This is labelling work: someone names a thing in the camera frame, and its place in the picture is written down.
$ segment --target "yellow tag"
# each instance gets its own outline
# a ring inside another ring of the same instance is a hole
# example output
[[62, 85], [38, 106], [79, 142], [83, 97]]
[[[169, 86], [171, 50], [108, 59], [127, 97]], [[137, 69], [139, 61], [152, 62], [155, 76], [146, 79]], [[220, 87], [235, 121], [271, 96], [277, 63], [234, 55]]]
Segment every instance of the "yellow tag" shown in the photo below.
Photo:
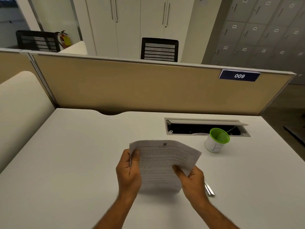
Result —
[[63, 37], [63, 41], [65, 42], [65, 45], [68, 47], [68, 46], [71, 46], [71, 41], [70, 41], [70, 38], [65, 36]]

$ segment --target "desk surface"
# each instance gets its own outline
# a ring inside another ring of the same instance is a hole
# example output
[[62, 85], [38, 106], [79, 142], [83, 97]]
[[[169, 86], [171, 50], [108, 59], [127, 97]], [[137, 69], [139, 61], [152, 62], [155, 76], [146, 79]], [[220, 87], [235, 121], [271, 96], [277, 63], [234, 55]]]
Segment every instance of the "desk surface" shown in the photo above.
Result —
[[[251, 137], [231, 137], [219, 154], [206, 136], [167, 135], [164, 117], [238, 119]], [[241, 228], [303, 228], [305, 164], [256, 116], [56, 109], [0, 174], [1, 228], [91, 228], [115, 200], [115, 167], [129, 143], [177, 140], [202, 151], [197, 166], [211, 202]], [[123, 228], [207, 228], [181, 191], [138, 195]]]

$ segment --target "hand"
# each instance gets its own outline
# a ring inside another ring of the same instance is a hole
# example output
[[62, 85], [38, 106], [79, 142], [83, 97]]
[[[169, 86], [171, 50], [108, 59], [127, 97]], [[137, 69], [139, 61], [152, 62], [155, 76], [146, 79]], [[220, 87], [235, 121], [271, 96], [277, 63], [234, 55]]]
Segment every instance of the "hand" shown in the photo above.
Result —
[[119, 183], [119, 198], [127, 198], [134, 201], [140, 187], [142, 179], [140, 174], [139, 162], [140, 151], [135, 150], [132, 154], [132, 166], [129, 163], [129, 149], [125, 149], [119, 163], [116, 166], [116, 176]]
[[183, 193], [193, 207], [209, 203], [204, 185], [204, 175], [197, 166], [191, 170], [188, 177], [177, 165], [173, 165], [173, 171], [180, 179]]

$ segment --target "left hand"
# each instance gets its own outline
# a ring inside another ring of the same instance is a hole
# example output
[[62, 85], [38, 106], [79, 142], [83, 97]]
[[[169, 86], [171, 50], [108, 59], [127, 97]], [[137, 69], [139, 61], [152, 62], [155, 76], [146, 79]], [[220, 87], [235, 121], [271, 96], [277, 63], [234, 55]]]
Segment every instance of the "left hand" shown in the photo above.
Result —
[[116, 176], [119, 183], [118, 197], [127, 198], [134, 201], [142, 185], [142, 178], [139, 168], [140, 151], [135, 150], [132, 154], [131, 167], [129, 158], [129, 149], [125, 149], [119, 163], [116, 166]]

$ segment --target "forearm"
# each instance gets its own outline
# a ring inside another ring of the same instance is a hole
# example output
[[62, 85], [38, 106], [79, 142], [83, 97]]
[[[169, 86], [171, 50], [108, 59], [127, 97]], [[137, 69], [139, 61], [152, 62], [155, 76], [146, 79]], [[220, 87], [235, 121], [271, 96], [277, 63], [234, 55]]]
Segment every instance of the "forearm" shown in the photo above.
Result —
[[93, 229], [121, 229], [134, 200], [119, 196]]
[[224, 216], [208, 200], [197, 202], [193, 208], [210, 229], [238, 229], [234, 223]]

